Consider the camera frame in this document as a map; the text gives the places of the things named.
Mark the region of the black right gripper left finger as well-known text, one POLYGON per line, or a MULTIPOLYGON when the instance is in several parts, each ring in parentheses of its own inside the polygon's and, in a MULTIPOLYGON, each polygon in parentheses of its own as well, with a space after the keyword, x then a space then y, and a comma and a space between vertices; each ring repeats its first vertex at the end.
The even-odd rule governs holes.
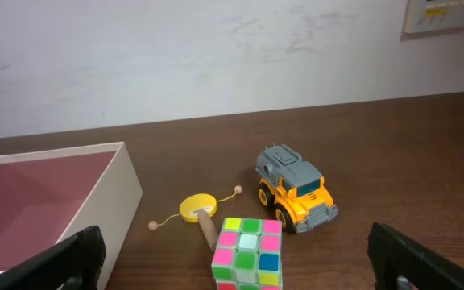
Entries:
POLYGON ((0 290, 96 290, 106 258, 98 226, 88 226, 0 274, 0 290))

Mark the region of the yellow and grey toy truck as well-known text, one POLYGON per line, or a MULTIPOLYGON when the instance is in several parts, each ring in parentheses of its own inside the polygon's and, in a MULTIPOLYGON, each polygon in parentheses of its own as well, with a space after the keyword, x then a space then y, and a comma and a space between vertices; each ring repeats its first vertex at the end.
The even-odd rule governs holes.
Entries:
POLYGON ((304 233, 337 217, 338 207, 325 178, 300 153, 285 144, 265 147, 255 166, 258 197, 289 233, 304 233))

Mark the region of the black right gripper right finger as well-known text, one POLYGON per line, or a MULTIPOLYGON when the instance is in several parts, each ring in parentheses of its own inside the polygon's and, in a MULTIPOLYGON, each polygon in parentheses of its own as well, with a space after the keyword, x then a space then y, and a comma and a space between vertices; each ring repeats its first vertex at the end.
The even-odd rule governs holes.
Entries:
POLYGON ((372 225, 367 254, 377 289, 464 289, 464 268, 389 225, 372 225))

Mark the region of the white box with maroon interior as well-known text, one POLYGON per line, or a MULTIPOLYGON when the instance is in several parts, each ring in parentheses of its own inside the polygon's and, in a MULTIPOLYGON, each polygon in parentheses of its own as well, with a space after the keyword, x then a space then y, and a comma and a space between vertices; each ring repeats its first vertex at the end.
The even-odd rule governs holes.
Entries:
POLYGON ((0 274, 98 226, 105 288, 142 195, 123 142, 0 155, 0 274))

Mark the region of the colourful puzzle cube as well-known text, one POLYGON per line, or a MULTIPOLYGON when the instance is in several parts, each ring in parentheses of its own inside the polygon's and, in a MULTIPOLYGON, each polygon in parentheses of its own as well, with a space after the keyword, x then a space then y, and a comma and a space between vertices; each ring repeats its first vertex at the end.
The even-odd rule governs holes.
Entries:
POLYGON ((211 270, 218 290, 282 290, 282 223, 227 217, 211 270))

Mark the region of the yellow wooden rattle drum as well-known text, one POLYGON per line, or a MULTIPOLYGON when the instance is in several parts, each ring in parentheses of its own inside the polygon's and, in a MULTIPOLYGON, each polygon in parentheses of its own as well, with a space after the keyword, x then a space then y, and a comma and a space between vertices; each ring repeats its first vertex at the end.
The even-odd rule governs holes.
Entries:
POLYGON ((179 212, 168 216, 162 222, 150 221, 148 229, 151 231, 158 230, 173 218, 182 218, 189 223, 197 223, 211 251, 215 251, 218 244, 219 233, 212 222, 211 217, 217 212, 218 203, 228 201, 231 198, 241 194, 243 188, 241 185, 234 187, 233 193, 225 198, 217 199, 208 193, 197 193, 185 198, 180 206, 179 212))

